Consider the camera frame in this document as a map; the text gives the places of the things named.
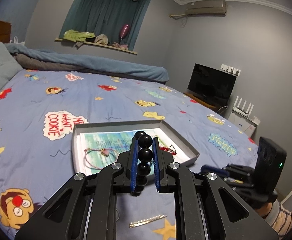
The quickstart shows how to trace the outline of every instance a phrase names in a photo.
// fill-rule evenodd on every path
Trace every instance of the wall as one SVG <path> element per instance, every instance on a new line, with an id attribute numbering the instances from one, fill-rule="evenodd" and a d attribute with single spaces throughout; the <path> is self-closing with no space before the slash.
<path id="1" fill-rule="evenodd" d="M 26 46 L 162 66 L 176 24 L 168 14 L 179 12 L 180 6 L 177 3 L 172 0 L 150 1 L 134 48 L 138 55 L 89 45 L 75 49 L 55 42 L 72 3 L 73 0 L 39 0 L 29 24 Z"/>
<path id="2" fill-rule="evenodd" d="M 24 41 L 27 28 L 38 0 L 0 0 L 0 20 L 11 23 L 12 40 Z"/>
<path id="3" fill-rule="evenodd" d="M 164 67 L 167 85 L 185 91 L 195 63 L 219 69 L 224 63 L 240 69 L 231 97 L 254 104 L 265 136 L 288 155 L 278 189 L 292 189 L 292 16 L 262 5 L 228 2 L 225 17 L 190 17 L 176 27 Z"/>

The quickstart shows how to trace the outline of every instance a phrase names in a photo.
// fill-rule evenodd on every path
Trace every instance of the black television screen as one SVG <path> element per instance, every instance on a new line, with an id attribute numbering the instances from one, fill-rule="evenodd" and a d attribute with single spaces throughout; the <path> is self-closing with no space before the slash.
<path id="1" fill-rule="evenodd" d="M 233 90 L 236 76 L 214 68 L 195 64 L 188 90 L 209 104 L 225 106 Z"/>

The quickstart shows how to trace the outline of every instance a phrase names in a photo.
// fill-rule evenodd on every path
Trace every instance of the tv stand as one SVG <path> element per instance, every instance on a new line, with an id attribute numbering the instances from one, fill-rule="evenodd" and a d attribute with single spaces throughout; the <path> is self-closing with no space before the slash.
<path id="1" fill-rule="evenodd" d="M 197 103 L 200 103 L 202 106 L 205 106 L 205 107 L 207 107 L 207 108 L 213 110 L 214 112 L 216 112 L 216 111 L 219 109 L 218 106 L 212 106 L 212 105 L 210 105 L 210 104 L 208 104 L 208 103 L 206 103 L 206 102 L 200 100 L 199 98 L 197 98 L 197 97 L 194 96 L 193 94 L 190 94 L 190 93 L 186 93 L 186 92 L 184 92 L 184 95 L 187 95 L 187 96 L 190 97 L 191 99 L 195 100 Z"/>

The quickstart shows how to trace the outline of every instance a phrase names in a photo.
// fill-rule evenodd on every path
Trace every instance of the pink balloon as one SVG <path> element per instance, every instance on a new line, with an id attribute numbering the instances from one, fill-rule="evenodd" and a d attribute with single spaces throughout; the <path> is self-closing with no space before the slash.
<path id="1" fill-rule="evenodd" d="M 119 37 L 123 39 L 124 37 L 126 37 L 128 32 L 129 32 L 129 25 L 125 24 L 123 27 L 121 27 L 121 30 L 119 32 Z"/>

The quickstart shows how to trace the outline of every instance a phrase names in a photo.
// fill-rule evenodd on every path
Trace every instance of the green clothing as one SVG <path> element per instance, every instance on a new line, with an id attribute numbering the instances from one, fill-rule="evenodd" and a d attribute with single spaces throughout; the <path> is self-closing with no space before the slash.
<path id="1" fill-rule="evenodd" d="M 74 30 L 69 30 L 66 31 L 64 34 L 63 39 L 77 42 L 77 41 L 86 41 L 86 38 L 94 38 L 95 34 L 94 33 L 80 33 L 78 31 Z"/>

